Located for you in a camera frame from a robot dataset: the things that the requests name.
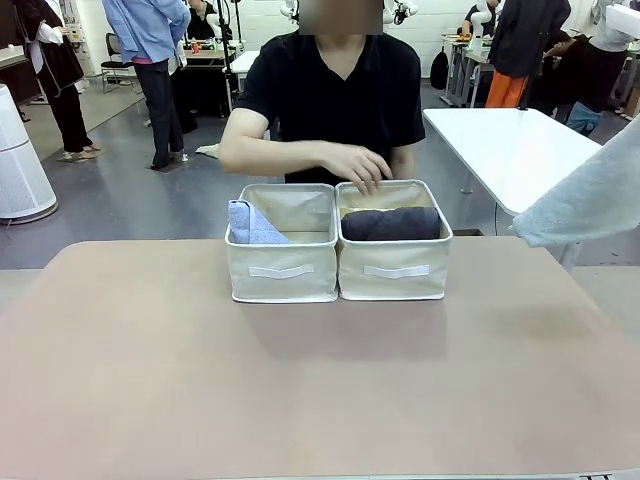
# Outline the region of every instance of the dark rolled towel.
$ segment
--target dark rolled towel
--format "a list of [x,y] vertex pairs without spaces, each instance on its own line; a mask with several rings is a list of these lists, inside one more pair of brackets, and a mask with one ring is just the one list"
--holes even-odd
[[363,210],[344,216],[342,235],[354,242],[435,240],[440,238],[440,216],[434,207]]

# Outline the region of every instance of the black bag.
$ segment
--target black bag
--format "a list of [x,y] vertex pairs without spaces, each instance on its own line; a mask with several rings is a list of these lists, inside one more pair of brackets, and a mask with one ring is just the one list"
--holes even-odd
[[444,53],[444,47],[442,51],[436,55],[436,58],[431,64],[431,86],[436,90],[444,90],[447,86],[447,75],[449,75],[449,59],[447,54]]

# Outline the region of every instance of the chair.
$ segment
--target chair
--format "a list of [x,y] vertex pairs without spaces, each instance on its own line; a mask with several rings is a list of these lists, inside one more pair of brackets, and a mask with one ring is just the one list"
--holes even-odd
[[[135,77],[131,77],[129,75],[129,67],[133,66],[133,63],[123,63],[122,61],[113,60],[114,55],[120,55],[120,43],[118,42],[118,37],[114,33],[107,33],[106,36],[107,41],[107,52],[109,53],[109,61],[102,62],[100,67],[102,69],[102,93],[109,93],[120,86],[121,80],[130,81],[131,88],[134,92],[140,93],[139,90],[136,90],[134,85]],[[122,72],[120,79],[118,79],[118,72]],[[115,86],[107,90],[107,75],[115,78]]]

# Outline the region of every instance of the basket handle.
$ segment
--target basket handle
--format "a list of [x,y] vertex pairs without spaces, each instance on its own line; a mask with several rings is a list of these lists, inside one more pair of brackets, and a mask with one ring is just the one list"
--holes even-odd
[[287,268],[285,270],[276,270],[274,268],[249,267],[250,277],[271,278],[274,280],[286,280],[287,278],[295,278],[307,273],[313,273],[315,268],[313,264],[300,265],[299,267]]
[[387,270],[384,268],[364,267],[364,274],[372,277],[387,278],[389,280],[397,280],[407,277],[426,277],[431,273],[430,265],[416,265],[415,267],[398,268],[395,270]]

